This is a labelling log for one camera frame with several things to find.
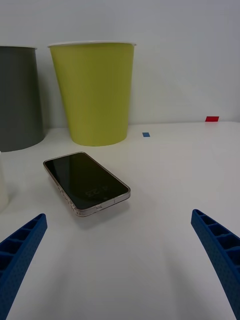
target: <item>white tabletop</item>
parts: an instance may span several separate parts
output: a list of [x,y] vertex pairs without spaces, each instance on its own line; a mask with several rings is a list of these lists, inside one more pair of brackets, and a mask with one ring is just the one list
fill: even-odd
[[[74,216],[43,161],[77,151],[129,185],[130,199]],[[133,125],[105,147],[52,129],[2,160],[10,203],[0,241],[39,213],[48,223],[7,320],[235,319],[191,214],[240,235],[240,123]]]

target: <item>black phone screen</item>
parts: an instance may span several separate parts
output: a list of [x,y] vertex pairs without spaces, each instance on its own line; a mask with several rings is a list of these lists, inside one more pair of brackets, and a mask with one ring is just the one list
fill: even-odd
[[99,205],[129,191],[83,152],[48,160],[45,165],[80,210]]

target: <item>white wall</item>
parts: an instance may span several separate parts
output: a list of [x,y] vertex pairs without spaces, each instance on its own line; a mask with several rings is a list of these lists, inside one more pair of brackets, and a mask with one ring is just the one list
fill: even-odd
[[239,0],[1,0],[0,44],[36,45],[45,122],[66,126],[49,43],[137,42],[131,123],[240,120]]

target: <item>gray bin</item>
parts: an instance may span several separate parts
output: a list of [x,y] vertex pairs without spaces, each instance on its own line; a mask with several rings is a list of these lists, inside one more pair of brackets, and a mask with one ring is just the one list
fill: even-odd
[[0,46],[0,150],[44,138],[35,48]]

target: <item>yellow-green paper cup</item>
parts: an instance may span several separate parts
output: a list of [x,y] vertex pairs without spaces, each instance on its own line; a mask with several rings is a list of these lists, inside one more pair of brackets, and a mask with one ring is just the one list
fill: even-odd
[[126,138],[134,46],[98,41],[48,46],[75,143],[106,146]]

